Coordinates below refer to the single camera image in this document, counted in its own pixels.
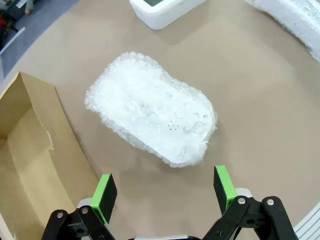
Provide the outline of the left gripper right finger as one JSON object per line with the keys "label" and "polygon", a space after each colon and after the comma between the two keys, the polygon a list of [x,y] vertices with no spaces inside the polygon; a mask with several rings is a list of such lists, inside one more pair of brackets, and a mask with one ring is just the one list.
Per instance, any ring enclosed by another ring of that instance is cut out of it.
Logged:
{"label": "left gripper right finger", "polygon": [[280,198],[262,201],[239,195],[224,165],[214,167],[213,187],[221,211],[204,240],[235,240],[242,229],[253,229],[260,240],[296,240],[293,226]]}

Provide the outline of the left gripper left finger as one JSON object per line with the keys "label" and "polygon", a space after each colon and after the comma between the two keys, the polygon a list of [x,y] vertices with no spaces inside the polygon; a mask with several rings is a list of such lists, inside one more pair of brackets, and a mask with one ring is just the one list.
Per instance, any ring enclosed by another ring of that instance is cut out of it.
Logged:
{"label": "left gripper left finger", "polygon": [[113,240],[107,229],[117,197],[112,174],[101,176],[89,204],[72,213],[58,209],[51,213],[44,229],[43,240]]}

